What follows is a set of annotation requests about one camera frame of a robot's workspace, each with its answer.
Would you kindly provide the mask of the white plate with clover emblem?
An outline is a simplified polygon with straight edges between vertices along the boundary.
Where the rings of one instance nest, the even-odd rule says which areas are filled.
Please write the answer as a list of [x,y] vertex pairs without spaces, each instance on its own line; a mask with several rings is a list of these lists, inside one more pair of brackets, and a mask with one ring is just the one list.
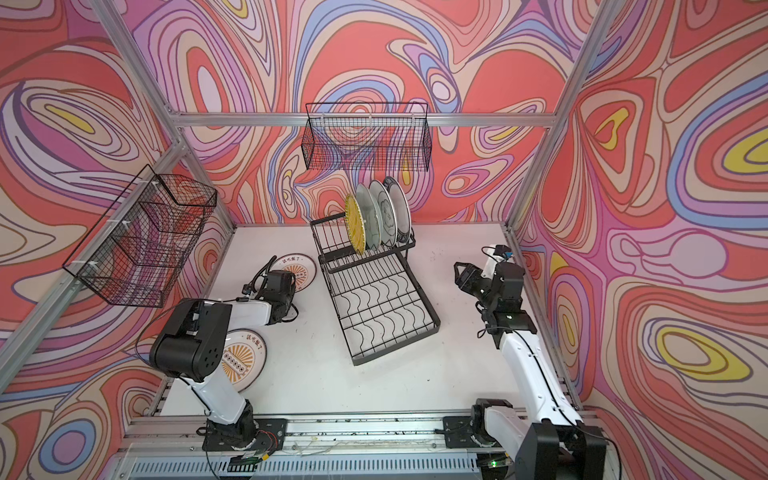
[[381,243],[386,247],[394,247],[397,239],[397,226],[389,193],[378,180],[371,181],[369,191],[379,208]]

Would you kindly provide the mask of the yellow green woven bamboo tray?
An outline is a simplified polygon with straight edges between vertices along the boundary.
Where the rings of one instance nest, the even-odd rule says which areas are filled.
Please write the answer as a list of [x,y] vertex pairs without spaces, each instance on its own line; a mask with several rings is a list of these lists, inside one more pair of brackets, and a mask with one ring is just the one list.
[[362,212],[353,194],[345,198],[345,222],[349,241],[357,254],[366,250],[366,234]]

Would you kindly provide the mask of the green rimmed white plate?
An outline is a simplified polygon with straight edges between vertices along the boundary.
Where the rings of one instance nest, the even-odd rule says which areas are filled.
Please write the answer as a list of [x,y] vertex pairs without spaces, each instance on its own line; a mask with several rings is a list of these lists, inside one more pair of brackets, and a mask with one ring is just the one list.
[[400,184],[391,176],[384,179],[384,187],[389,194],[394,211],[397,242],[407,244],[411,233],[411,212],[405,193]]

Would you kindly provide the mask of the pale green flower plate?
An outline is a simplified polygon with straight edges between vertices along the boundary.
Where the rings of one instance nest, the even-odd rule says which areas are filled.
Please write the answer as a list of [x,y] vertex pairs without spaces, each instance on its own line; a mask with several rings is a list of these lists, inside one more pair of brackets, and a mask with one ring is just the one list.
[[355,198],[364,221],[366,249],[376,249],[381,245],[381,227],[373,197],[365,185],[358,184],[355,190]]

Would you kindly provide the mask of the small orange sunburst plate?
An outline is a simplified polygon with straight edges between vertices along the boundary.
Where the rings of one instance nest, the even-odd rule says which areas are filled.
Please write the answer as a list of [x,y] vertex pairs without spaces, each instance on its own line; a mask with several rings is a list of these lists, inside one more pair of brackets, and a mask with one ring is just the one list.
[[296,280],[296,292],[306,289],[316,278],[317,266],[315,261],[302,253],[289,253],[276,260],[279,270],[290,271]]

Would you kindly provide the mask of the large orange sunburst plate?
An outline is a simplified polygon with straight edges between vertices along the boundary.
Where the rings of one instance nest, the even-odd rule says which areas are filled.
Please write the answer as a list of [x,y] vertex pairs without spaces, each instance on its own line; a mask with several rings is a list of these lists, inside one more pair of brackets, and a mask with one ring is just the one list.
[[242,392],[261,375],[267,357],[267,345],[258,332],[234,329],[227,333],[221,365],[234,388]]

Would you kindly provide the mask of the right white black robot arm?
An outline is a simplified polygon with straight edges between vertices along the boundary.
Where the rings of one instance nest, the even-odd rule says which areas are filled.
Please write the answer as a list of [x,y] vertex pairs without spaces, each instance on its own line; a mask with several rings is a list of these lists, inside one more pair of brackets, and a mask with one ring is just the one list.
[[608,439],[586,425],[559,387],[532,317],[522,307],[525,271],[500,261],[489,274],[476,265],[454,264],[456,286],[476,299],[481,336],[489,335],[518,377],[526,417],[510,403],[479,399],[472,409],[472,436],[497,444],[512,460],[516,479],[602,479]]

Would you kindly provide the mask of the black metal dish rack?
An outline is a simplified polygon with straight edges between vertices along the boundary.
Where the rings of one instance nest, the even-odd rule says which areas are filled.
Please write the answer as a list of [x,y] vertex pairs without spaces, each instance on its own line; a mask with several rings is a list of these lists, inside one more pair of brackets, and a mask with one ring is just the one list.
[[338,213],[310,222],[319,267],[352,363],[360,366],[436,334],[441,321],[409,262],[408,242],[357,253]]

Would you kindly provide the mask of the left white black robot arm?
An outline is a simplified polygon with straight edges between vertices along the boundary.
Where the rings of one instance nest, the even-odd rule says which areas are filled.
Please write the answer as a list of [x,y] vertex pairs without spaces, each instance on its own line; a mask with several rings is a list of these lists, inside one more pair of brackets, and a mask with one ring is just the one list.
[[174,307],[148,363],[180,380],[204,408],[196,434],[208,452],[251,451],[266,457],[283,446],[284,420],[258,422],[242,391],[266,366],[268,349],[253,329],[232,328],[234,302],[187,299]]

